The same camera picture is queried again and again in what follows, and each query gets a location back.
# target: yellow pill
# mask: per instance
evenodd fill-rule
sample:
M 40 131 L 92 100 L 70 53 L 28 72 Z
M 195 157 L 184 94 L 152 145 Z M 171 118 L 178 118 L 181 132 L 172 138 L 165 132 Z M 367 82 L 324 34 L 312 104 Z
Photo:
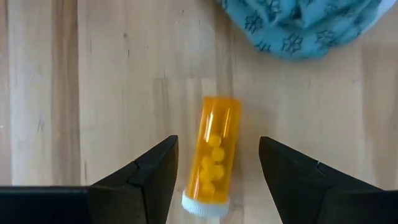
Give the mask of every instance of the yellow pill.
M 204 169 L 212 169 L 214 166 L 214 160 L 208 156 L 205 156 L 201 162 L 200 162 L 201 166 Z
M 214 166 L 214 175 L 217 180 L 220 180 L 221 178 L 223 178 L 225 175 L 224 167 L 221 165 L 215 165 Z
M 213 195 L 216 190 L 216 188 L 214 187 L 214 185 L 212 183 L 203 184 L 201 189 L 202 189 L 203 193 L 210 194 L 210 195 Z
M 203 183 L 211 182 L 212 180 L 214 180 L 214 178 L 215 174 L 212 169 L 203 169 L 199 173 L 199 179 Z
M 221 144 L 221 137 L 219 137 L 216 134 L 211 134 L 209 136 L 209 139 L 207 141 L 207 143 L 209 144 L 209 146 L 211 147 L 219 147 Z
M 211 152 L 211 158 L 214 159 L 214 161 L 219 162 L 224 159 L 224 149 L 222 148 L 215 148 Z

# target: wooden surface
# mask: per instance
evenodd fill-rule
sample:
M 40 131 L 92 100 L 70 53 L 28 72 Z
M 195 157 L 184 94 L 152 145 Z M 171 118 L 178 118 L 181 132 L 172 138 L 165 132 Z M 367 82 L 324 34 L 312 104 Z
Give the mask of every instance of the wooden surface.
M 178 134 L 168 223 L 281 223 L 260 136 L 396 189 L 396 21 L 398 7 L 323 60 L 288 63 L 257 53 L 212 0 L 0 0 L 0 184 L 92 184 Z M 215 94 L 242 101 L 241 134 L 230 213 L 200 220 L 180 197 Z

